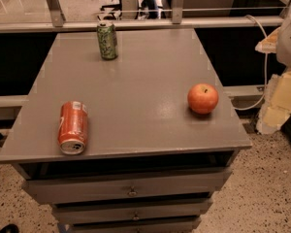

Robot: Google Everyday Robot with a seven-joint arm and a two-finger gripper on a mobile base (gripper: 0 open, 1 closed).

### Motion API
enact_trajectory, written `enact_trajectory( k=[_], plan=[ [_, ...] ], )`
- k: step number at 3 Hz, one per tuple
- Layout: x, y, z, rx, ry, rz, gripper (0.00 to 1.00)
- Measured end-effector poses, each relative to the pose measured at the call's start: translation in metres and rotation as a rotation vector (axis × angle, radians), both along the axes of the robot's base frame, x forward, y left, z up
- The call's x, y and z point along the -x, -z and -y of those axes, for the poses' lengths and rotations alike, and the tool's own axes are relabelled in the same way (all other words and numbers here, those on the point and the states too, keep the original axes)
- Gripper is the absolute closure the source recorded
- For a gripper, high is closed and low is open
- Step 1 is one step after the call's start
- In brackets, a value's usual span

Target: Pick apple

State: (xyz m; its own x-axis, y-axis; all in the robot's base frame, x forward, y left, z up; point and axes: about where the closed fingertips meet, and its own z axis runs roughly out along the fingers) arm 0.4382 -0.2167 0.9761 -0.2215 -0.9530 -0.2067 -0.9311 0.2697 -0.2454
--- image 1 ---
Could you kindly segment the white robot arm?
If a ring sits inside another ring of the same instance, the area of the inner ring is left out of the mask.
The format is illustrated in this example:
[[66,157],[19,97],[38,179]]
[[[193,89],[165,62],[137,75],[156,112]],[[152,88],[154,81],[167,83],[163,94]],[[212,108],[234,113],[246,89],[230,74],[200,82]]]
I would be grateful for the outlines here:
[[255,50],[275,53],[278,62],[291,67],[291,12],[279,28],[256,45]]

